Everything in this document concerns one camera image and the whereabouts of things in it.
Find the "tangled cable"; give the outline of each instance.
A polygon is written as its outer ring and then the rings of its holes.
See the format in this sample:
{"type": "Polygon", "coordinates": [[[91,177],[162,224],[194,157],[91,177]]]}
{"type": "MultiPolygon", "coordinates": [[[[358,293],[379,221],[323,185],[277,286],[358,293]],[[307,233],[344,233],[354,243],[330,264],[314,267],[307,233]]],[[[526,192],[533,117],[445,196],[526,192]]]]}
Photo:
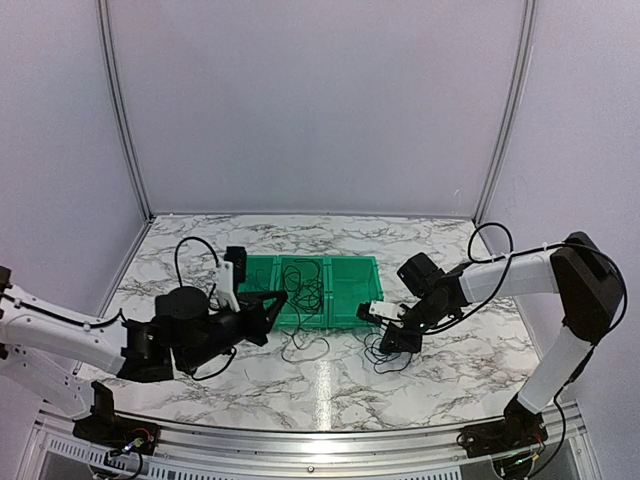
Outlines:
{"type": "Polygon", "coordinates": [[[386,365],[388,363],[394,362],[399,359],[403,354],[400,352],[397,353],[382,353],[380,351],[380,342],[382,341],[382,334],[379,332],[371,332],[366,337],[362,343],[364,344],[364,356],[365,358],[373,365],[373,371],[378,375],[384,375],[385,373],[391,372],[402,372],[405,370],[413,359],[413,355],[409,354],[409,358],[407,362],[401,368],[389,368],[387,370],[378,370],[380,365],[386,365]]]}
{"type": "MultiPolygon", "coordinates": [[[[146,438],[138,437],[134,442],[129,443],[129,445],[127,445],[123,449],[111,450],[110,452],[105,454],[104,460],[103,460],[103,465],[105,467],[117,468],[109,462],[109,459],[111,457],[136,454],[138,456],[138,466],[135,472],[133,472],[131,475],[125,475],[125,476],[123,476],[123,473],[127,473],[127,472],[116,473],[114,475],[108,470],[103,470],[103,469],[94,470],[89,460],[87,460],[87,467],[89,468],[89,472],[91,472],[92,478],[94,478],[95,480],[134,480],[140,476],[140,474],[142,473],[142,469],[144,467],[144,458],[142,457],[142,453],[140,452],[139,448],[142,447],[145,443],[153,442],[154,438],[151,435],[151,433],[149,433],[149,431],[145,428],[136,428],[135,430],[132,430],[131,432],[129,432],[129,436],[134,436],[135,432],[144,433],[146,438]]],[[[122,441],[124,443],[127,442],[124,439],[124,437],[122,439],[115,440],[115,441],[122,441]]]]}
{"type": "MultiPolygon", "coordinates": [[[[204,245],[207,250],[209,250],[209,252],[211,253],[211,256],[213,257],[214,261],[216,262],[216,268],[220,268],[220,260],[218,259],[218,254],[216,253],[215,249],[213,248],[213,246],[211,246],[211,244],[209,242],[207,242],[206,240],[204,240],[203,238],[200,237],[185,237],[182,240],[180,240],[180,242],[178,242],[178,245],[176,245],[176,248],[173,251],[173,266],[175,268],[176,271],[176,276],[178,277],[178,285],[180,285],[181,287],[183,286],[183,282],[182,282],[182,274],[180,273],[180,265],[178,264],[178,256],[179,256],[179,252],[180,252],[180,247],[187,243],[187,242],[198,242],[201,243],[202,245],[204,245]]],[[[216,291],[216,282],[214,281],[213,284],[211,285],[211,289],[209,290],[209,309],[210,310],[219,310],[219,307],[214,307],[211,305],[211,300],[213,299],[213,294],[216,291]]]]}
{"type": "Polygon", "coordinates": [[[289,340],[282,346],[282,349],[280,350],[280,357],[285,362],[296,365],[321,359],[331,351],[331,346],[329,345],[329,342],[322,337],[315,337],[306,345],[299,345],[296,341],[296,335],[299,332],[311,333],[311,330],[305,330],[303,326],[314,315],[317,315],[322,311],[324,283],[322,280],[322,266],[316,260],[298,258],[294,260],[294,263],[312,264],[316,269],[315,276],[307,278],[304,277],[300,268],[295,265],[287,265],[282,271],[282,286],[289,295],[287,303],[295,310],[296,315],[298,316],[298,325],[292,333],[282,330],[282,333],[289,337],[289,340]],[[290,344],[293,344],[296,350],[304,351],[317,342],[324,343],[327,348],[322,354],[316,357],[300,360],[293,360],[285,357],[285,351],[290,344]]]}

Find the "metal corner post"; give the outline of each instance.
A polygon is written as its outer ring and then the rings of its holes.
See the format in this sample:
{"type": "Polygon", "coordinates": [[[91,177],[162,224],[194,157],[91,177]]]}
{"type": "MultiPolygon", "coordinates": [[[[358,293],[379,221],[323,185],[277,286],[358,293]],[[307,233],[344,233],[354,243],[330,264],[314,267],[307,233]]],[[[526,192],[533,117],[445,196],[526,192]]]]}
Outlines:
{"type": "Polygon", "coordinates": [[[482,187],[482,192],[480,193],[480,198],[473,215],[473,221],[476,225],[484,221],[487,210],[489,209],[489,203],[491,202],[493,192],[498,182],[500,171],[504,164],[507,147],[509,145],[509,137],[511,136],[516,111],[522,98],[527,76],[537,3],[538,0],[525,0],[522,24],[520,28],[520,40],[518,42],[518,51],[516,54],[516,62],[513,67],[513,75],[511,78],[511,86],[509,88],[507,103],[502,116],[502,123],[500,125],[496,145],[493,149],[487,178],[485,179],[484,186],[482,187]]]}
{"type": "Polygon", "coordinates": [[[127,269],[131,265],[131,262],[133,262],[133,259],[138,253],[138,250],[140,250],[140,247],[142,246],[142,242],[144,242],[144,239],[147,237],[147,233],[149,233],[149,230],[151,230],[151,227],[153,226],[153,222],[154,222],[154,219],[151,219],[142,225],[142,227],[140,228],[140,231],[136,235],[136,238],[133,240],[131,247],[129,247],[127,254],[122,259],[122,263],[118,267],[116,275],[113,277],[111,283],[109,284],[109,289],[107,290],[102,301],[100,302],[100,306],[98,309],[98,315],[100,317],[103,317],[104,315],[106,315],[107,309],[111,304],[111,300],[113,300],[113,297],[116,294],[116,290],[120,286],[120,283],[122,282],[122,279],[127,273],[127,269]]]}
{"type": "Polygon", "coordinates": [[[140,213],[146,222],[150,222],[153,219],[153,212],[142,179],[133,137],[129,128],[129,121],[127,120],[122,89],[120,87],[113,34],[111,31],[109,2],[108,0],[96,0],[96,7],[98,9],[98,27],[100,28],[100,43],[105,64],[105,73],[107,74],[107,84],[109,86],[111,104],[113,106],[118,135],[122,143],[122,151],[124,153],[127,171],[129,172],[131,185],[140,213]]]}

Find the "enclosure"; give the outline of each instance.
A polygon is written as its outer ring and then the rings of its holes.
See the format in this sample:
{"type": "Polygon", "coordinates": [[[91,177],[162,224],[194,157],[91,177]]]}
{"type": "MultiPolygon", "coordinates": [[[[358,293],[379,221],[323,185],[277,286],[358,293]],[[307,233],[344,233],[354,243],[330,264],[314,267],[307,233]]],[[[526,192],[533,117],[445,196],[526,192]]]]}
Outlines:
{"type": "MultiPolygon", "coordinates": [[[[54,356],[107,385],[118,410],[161,423],[140,478],[494,478],[457,433],[502,415],[550,350],[558,296],[491,302],[382,374],[353,308],[414,304],[400,266],[422,251],[451,270],[486,222],[506,225],[517,251],[584,231],[622,270],[626,319],[563,393],[566,440],[538,478],[637,478],[637,2],[34,0],[0,12],[0,265],[13,282],[148,321],[177,286],[174,247],[199,236],[220,257],[246,248],[241,292],[313,305],[301,323],[287,304],[265,346],[238,344],[201,383],[129,382],[54,356]],[[291,267],[306,290],[287,287],[291,267]],[[303,324],[295,348],[287,328],[303,324]]],[[[498,229],[481,236],[476,256],[509,251],[498,229]]],[[[218,278],[201,246],[179,263],[200,289],[218,278]]],[[[1,478],[71,478],[77,465],[90,478],[84,464],[104,451],[55,407],[2,375],[0,405],[1,478]]],[[[543,413],[544,461],[563,421],[553,404],[543,413]]]]}

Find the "vent grille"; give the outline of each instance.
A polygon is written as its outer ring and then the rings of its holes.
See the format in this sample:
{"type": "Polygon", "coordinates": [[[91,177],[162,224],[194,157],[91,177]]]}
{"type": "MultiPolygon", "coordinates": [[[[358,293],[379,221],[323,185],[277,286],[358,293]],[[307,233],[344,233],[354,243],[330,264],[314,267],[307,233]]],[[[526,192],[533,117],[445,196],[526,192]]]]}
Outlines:
{"type": "MultiPolygon", "coordinates": [[[[48,450],[67,458],[75,459],[82,463],[90,463],[96,467],[102,467],[105,451],[100,447],[93,447],[77,443],[72,439],[49,435],[48,450]]],[[[171,465],[168,460],[155,457],[145,457],[147,466],[146,473],[140,475],[140,479],[149,480],[273,480],[274,477],[264,477],[260,475],[234,475],[220,474],[218,472],[208,472],[204,469],[195,469],[177,465],[171,465]]],[[[126,464],[111,460],[110,465],[114,468],[124,470],[126,464]]],[[[458,467],[431,470],[413,475],[387,475],[375,477],[352,477],[352,480],[462,480],[462,474],[458,467]]]]}

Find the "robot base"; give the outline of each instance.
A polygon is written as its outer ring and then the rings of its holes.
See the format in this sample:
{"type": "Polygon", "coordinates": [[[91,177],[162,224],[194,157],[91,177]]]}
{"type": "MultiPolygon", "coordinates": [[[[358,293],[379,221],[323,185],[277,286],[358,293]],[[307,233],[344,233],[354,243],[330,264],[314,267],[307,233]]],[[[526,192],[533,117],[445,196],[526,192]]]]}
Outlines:
{"type": "Polygon", "coordinates": [[[462,429],[458,444],[467,451],[469,458],[538,445],[540,440],[546,441],[549,435],[542,415],[538,414],[534,418],[535,421],[523,429],[510,429],[504,419],[469,425],[462,429]]]}
{"type": "Polygon", "coordinates": [[[158,442],[158,424],[116,415],[111,390],[99,382],[93,382],[91,386],[95,392],[95,405],[90,416],[75,421],[73,436],[117,449],[138,437],[146,437],[145,443],[137,450],[144,455],[152,455],[158,442]]]}

